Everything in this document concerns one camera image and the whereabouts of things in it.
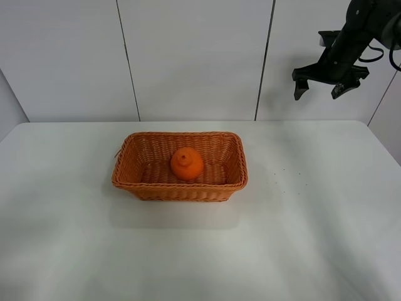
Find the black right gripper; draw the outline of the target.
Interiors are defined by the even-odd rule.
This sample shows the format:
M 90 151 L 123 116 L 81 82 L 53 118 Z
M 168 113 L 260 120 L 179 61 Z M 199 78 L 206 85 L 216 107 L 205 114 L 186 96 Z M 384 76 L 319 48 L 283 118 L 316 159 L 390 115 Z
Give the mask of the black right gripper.
M 325 48 L 317 63 L 293 71 L 295 81 L 294 99 L 299 100 L 309 90 L 308 80 L 335 85 L 332 99 L 359 87 L 361 76 L 353 70 L 353 65 L 375 36 L 376 20 L 348 20 L 333 44 Z

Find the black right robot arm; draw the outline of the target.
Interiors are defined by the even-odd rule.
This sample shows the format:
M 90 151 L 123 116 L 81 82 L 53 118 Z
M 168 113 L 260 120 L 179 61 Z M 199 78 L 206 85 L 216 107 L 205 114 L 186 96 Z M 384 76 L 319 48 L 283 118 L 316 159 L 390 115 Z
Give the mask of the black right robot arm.
M 292 72 L 295 100 L 309 89 L 310 80 L 333 85 L 333 99 L 358 88 L 370 72 L 355 62 L 372 63 L 384 56 L 381 48 L 370 46 L 373 40 L 389 50 L 390 64 L 400 70 L 393 59 L 393 53 L 400 50 L 400 1 L 351 1 L 344 27 L 319 35 L 325 47 L 320 59 Z

